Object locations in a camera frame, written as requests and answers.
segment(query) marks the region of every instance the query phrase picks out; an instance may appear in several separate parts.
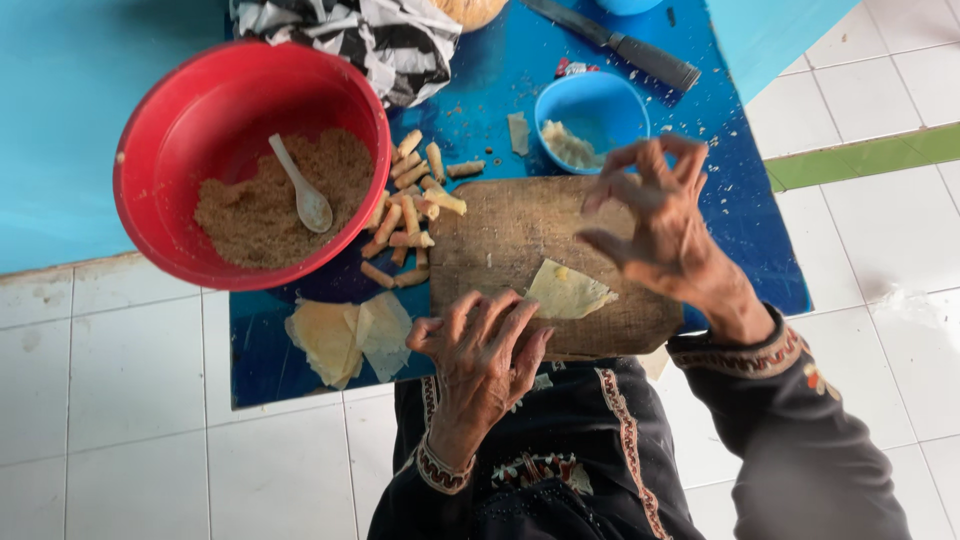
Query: elderly hand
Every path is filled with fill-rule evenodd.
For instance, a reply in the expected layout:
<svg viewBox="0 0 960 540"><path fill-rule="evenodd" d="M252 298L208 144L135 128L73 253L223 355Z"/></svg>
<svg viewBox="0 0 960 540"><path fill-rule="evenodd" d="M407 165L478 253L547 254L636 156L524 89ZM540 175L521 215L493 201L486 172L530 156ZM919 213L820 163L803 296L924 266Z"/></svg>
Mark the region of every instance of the elderly hand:
<svg viewBox="0 0 960 540"><path fill-rule="evenodd" d="M610 258L627 279L700 309L715 341L755 344L773 332L773 319L740 267L710 237L697 208L707 182L701 170L707 149L706 144L664 134L610 152L584 201L583 214L617 199L636 219L634 237L627 240L592 229L580 231L577 238ZM664 151L677 158L673 169ZM642 184L623 172L634 164Z"/></svg>
<svg viewBox="0 0 960 540"><path fill-rule="evenodd" d="M427 446L451 470L466 470L493 424L533 386L553 329L535 332L516 357L513 349L539 306L513 289L492 297L470 291L443 318L414 322L407 347L433 359L440 386ZM468 325L475 307L476 319ZM494 322L508 309L510 314L494 333Z"/></svg>

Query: white plastic spoon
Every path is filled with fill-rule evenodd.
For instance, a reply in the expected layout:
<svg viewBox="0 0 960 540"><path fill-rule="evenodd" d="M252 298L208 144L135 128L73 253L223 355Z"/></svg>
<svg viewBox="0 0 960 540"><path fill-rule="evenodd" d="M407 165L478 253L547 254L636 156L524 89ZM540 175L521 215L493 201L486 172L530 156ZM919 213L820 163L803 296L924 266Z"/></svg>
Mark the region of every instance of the white plastic spoon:
<svg viewBox="0 0 960 540"><path fill-rule="evenodd" d="M300 221L314 233L326 233L333 225L333 209L330 208L330 203L320 191L317 191L316 187L300 174L294 161L290 159L290 154L287 154L287 148L283 146L280 134L270 135L268 140L270 140L270 146L274 148L276 157L280 159L283 170L287 171L287 176L294 183L294 189L297 191L297 214L300 216Z"/></svg>

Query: light blue bowl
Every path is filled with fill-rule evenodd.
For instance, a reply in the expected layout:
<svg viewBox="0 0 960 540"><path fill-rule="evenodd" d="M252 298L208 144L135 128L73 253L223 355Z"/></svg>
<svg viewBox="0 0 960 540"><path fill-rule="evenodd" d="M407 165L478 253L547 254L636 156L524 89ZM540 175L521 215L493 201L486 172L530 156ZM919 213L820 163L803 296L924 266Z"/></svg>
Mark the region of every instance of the light blue bowl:
<svg viewBox="0 0 960 540"><path fill-rule="evenodd" d="M648 12L663 0L596 0L598 6L614 15L636 15Z"/></svg>
<svg viewBox="0 0 960 540"><path fill-rule="evenodd" d="M599 168L568 165L543 140L543 122L563 122L574 135L593 145L597 154L650 136L650 117L643 100L629 82L603 71L567 75L554 81L537 98L534 123L537 138L547 155L573 174L598 174Z"/></svg>

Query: black sleeve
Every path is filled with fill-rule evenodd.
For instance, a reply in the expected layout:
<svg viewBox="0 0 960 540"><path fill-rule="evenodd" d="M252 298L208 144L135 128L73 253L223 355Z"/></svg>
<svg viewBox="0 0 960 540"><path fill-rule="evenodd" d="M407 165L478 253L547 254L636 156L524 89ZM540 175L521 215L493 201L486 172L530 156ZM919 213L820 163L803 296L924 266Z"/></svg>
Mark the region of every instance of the black sleeve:
<svg viewBox="0 0 960 540"><path fill-rule="evenodd" d="M736 537L909 538L890 462L844 412L804 340L767 308L777 327L758 346L712 344L709 332L667 344L724 445L744 460Z"/></svg>
<svg viewBox="0 0 960 540"><path fill-rule="evenodd" d="M468 537L470 470L450 473L423 440L425 436L380 497L368 538Z"/></svg>

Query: black and white plastic bag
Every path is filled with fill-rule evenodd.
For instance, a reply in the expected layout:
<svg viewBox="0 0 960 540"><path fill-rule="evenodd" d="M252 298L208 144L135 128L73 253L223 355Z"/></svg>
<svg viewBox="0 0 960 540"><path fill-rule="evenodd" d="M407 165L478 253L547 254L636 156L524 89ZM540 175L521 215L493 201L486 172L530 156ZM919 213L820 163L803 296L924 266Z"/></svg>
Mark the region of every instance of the black and white plastic bag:
<svg viewBox="0 0 960 540"><path fill-rule="evenodd" d="M230 0L235 37L338 55L384 108L413 107L450 82L462 27L428 0Z"/></svg>

